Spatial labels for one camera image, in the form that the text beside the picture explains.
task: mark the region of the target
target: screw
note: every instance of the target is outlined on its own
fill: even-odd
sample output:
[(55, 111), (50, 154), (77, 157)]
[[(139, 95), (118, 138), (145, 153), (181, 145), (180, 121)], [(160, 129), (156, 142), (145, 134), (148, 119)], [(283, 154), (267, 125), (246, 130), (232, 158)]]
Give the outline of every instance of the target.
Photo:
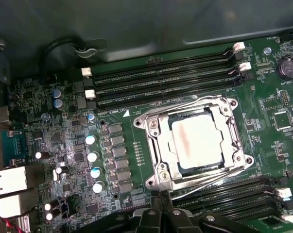
[(168, 180), (168, 178), (169, 178), (169, 174), (168, 174), (166, 171), (162, 171), (162, 172), (160, 173), (160, 179), (161, 179), (162, 181), (166, 181), (166, 180)]
[(211, 216), (211, 215), (208, 215), (208, 216), (206, 217), (206, 219), (207, 219), (208, 221), (210, 221), (210, 222), (213, 222), (213, 221), (215, 220), (215, 217), (213, 217), (213, 216)]
[(180, 212), (179, 210), (173, 210), (172, 213), (173, 213), (174, 215), (180, 215), (180, 214), (181, 214), (181, 212)]
[(155, 210), (150, 210), (150, 211), (148, 212), (148, 214), (149, 214), (149, 215), (155, 215), (155, 214), (156, 214), (156, 211), (155, 211)]
[(156, 129), (157, 128), (157, 121), (156, 120), (151, 120), (149, 123), (149, 126), (151, 129)]
[(272, 51), (273, 51), (272, 48), (266, 47), (264, 48), (263, 53), (267, 56), (267, 55), (271, 55)]

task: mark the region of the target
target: connector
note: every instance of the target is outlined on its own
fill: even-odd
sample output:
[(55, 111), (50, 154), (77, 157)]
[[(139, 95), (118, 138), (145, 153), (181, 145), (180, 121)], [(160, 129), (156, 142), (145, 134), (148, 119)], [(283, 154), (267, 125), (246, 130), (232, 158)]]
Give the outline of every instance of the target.
[(247, 71), (247, 70), (251, 70), (252, 67), (251, 67), (251, 63), (250, 62), (244, 62), (244, 63), (241, 63), (239, 65), (239, 71), (242, 72), (242, 71)]
[(293, 223), (293, 215), (281, 215), (281, 218), (287, 222)]
[(245, 45), (243, 42), (238, 42), (238, 43), (234, 44), (233, 49), (234, 49), (234, 53), (239, 52), (239, 51), (245, 49)]
[(290, 188), (276, 188), (277, 195), (283, 199), (292, 197)]
[(42, 165), (20, 166), (0, 171), (0, 195), (34, 188), (45, 182)]

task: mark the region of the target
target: mounting screw hole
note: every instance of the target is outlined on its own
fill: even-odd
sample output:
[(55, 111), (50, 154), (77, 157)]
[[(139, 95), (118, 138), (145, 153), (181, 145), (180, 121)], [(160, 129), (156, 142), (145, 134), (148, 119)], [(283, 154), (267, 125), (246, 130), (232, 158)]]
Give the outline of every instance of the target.
[(141, 125), (141, 121), (140, 120), (136, 120), (136, 125), (137, 126)]
[(153, 187), (154, 186), (154, 182), (153, 181), (148, 181), (147, 182), (148, 186)]
[(252, 159), (251, 158), (247, 158), (245, 161), (247, 162), (247, 164), (251, 164), (252, 163)]

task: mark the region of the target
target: chip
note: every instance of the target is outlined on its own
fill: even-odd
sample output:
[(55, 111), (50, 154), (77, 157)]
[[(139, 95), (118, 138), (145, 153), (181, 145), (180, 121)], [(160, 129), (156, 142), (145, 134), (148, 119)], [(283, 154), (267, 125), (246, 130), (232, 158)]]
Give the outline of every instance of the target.
[(120, 190), (121, 190), (121, 193), (130, 192), (132, 190), (132, 183), (131, 182), (121, 183)]
[(60, 142), (61, 141), (61, 134), (60, 133), (54, 133), (51, 136), (51, 141), (52, 142)]
[(119, 193), (121, 190), (119, 187), (112, 187), (112, 193)]
[(75, 92), (84, 92), (84, 83), (83, 81), (74, 82)]
[(126, 155), (126, 148), (125, 147), (114, 148), (113, 155), (115, 158)]
[(79, 125), (79, 121), (78, 120), (72, 121), (72, 126), (78, 126), (78, 125)]
[(117, 176), (110, 176), (109, 177), (109, 181), (111, 181), (111, 182), (117, 181), (117, 180), (118, 180)]
[(63, 192), (69, 192), (70, 191), (70, 185), (69, 184), (64, 184), (62, 186), (62, 188), (63, 188)]
[(92, 79), (84, 79), (84, 86), (93, 86)]
[(128, 167), (128, 160), (127, 159), (120, 159), (115, 161), (115, 166), (117, 169), (122, 169)]
[(108, 165), (106, 165), (106, 167), (107, 167), (108, 170), (113, 170), (113, 169), (116, 168), (115, 163), (108, 164)]
[(87, 108), (85, 97), (76, 96), (76, 101), (77, 101), (77, 108), (78, 109)]
[(117, 173), (119, 182), (128, 181), (131, 179), (130, 171), (121, 171)]
[(89, 206), (87, 207), (87, 209), (88, 209), (88, 212), (89, 212), (90, 214), (95, 215), (95, 214), (97, 213), (97, 211), (98, 211), (98, 205), (97, 205), (97, 204), (89, 205)]
[(112, 145), (110, 140), (104, 141), (103, 142), (103, 147), (110, 147)]
[(108, 129), (102, 129), (101, 130), (101, 134), (102, 134), (102, 136), (107, 136), (107, 135), (109, 135), (109, 131), (108, 131)]
[(35, 141), (42, 140), (43, 137), (44, 137), (44, 134), (43, 134), (43, 132), (41, 130), (37, 130), (37, 131), (33, 132), (33, 138), (34, 138)]
[(64, 157), (58, 157), (57, 160), (58, 160), (59, 163), (62, 163), (62, 162), (64, 162)]
[(76, 154), (74, 154), (74, 160), (75, 161), (81, 161), (81, 160), (84, 160), (84, 155), (83, 155), (83, 153), (76, 153)]
[(120, 133), (122, 131), (122, 127), (120, 124), (117, 124), (117, 125), (111, 125), (109, 127), (109, 131), (111, 134), (113, 133)]
[(111, 142), (113, 146), (119, 145), (124, 142), (123, 136), (112, 137)]

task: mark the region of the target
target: black memory slot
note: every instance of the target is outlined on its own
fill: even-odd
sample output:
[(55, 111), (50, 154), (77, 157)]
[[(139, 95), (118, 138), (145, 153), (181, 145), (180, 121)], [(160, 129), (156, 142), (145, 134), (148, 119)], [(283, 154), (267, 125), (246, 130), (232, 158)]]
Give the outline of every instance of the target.
[(101, 111), (110, 110), (110, 109), (119, 109), (119, 108), (137, 106), (140, 104), (146, 104), (146, 103), (160, 101), (160, 100), (169, 100), (171, 98), (176, 98), (176, 97), (190, 96), (194, 94), (200, 94), (204, 92), (210, 92), (210, 91), (225, 89), (225, 88), (229, 88), (233, 86), (239, 86), (239, 85), (241, 85), (241, 83), (236, 81), (226, 81), (226, 82), (212, 83), (212, 84), (208, 83), (201, 86), (173, 91), (173, 93), (169, 93), (169, 92), (158, 93), (158, 94), (153, 94), (149, 96), (148, 95), (140, 96), (139, 98), (132, 97), (132, 99), (111, 100), (108, 103), (98, 102), (98, 106)]
[(216, 62), (216, 63), (203, 63), (203, 64), (189, 64), (185, 67), (171, 67), (166, 69), (159, 69), (154, 68), (152, 71), (144, 72), (144, 73), (137, 73), (130, 76), (119, 76), (113, 79), (106, 79), (95, 81), (95, 86), (98, 88), (108, 89), (108, 88), (115, 88), (119, 85), (133, 85), (136, 83), (141, 82), (148, 82), (151, 80), (156, 80), (162, 75), (174, 75), (182, 72), (207, 72), (210, 70), (217, 70), (217, 69), (229, 69), (233, 67), (236, 63), (228, 63), (227, 61), (223, 62)]
[(112, 78), (120, 77), (120, 76), (130, 76), (135, 73), (143, 73), (143, 72), (152, 71), (156, 67), (165, 68), (169, 66), (181, 66), (187, 63), (210, 62), (213, 60), (228, 59), (229, 57), (232, 56), (231, 52), (228, 52), (226, 55), (224, 55), (224, 53), (225, 52), (205, 54), (205, 55), (183, 58), (183, 59), (178, 59), (173, 61), (160, 62), (160, 64), (149, 64), (149, 65), (142, 65), (137, 67), (113, 70), (113, 71), (96, 75), (96, 79), (103, 80), (103, 79), (112, 79)]
[(271, 177), (269, 176), (259, 176), (255, 178), (248, 178), (244, 180), (239, 180), (239, 181), (232, 181), (232, 182), (227, 182), (222, 185), (217, 185), (217, 186), (212, 186), (208, 187), (206, 189), (203, 189), (199, 192), (195, 192), (193, 194), (190, 194), (182, 199), (175, 200), (173, 201), (174, 205), (180, 205), (184, 204), (190, 201), (195, 200), (196, 198), (203, 197), (208, 194), (214, 194), (214, 193), (221, 193), (223, 191), (229, 191), (231, 192), (234, 188), (238, 187), (252, 187), (252, 186), (258, 186), (258, 185), (269, 185), (272, 183)]
[(225, 75), (213, 75), (213, 77), (191, 77), (190, 79), (185, 79), (185, 80), (174, 80), (170, 82), (164, 82), (164, 83), (158, 83), (155, 85), (151, 86), (140, 86), (138, 88), (133, 88), (133, 89), (125, 89), (121, 91), (117, 91), (114, 93), (105, 93), (99, 94), (98, 98), (99, 101), (107, 101), (113, 98), (125, 98), (126, 96), (131, 96), (131, 95), (143, 95), (146, 92), (156, 92), (156, 91), (164, 91), (166, 89), (170, 88), (177, 88), (179, 86), (185, 86), (185, 85), (194, 85), (194, 84), (200, 84), (200, 83), (205, 83), (205, 82), (210, 82), (210, 81), (216, 81), (216, 80), (222, 80), (222, 79), (228, 79), (231, 78), (230, 75), (225, 74)]

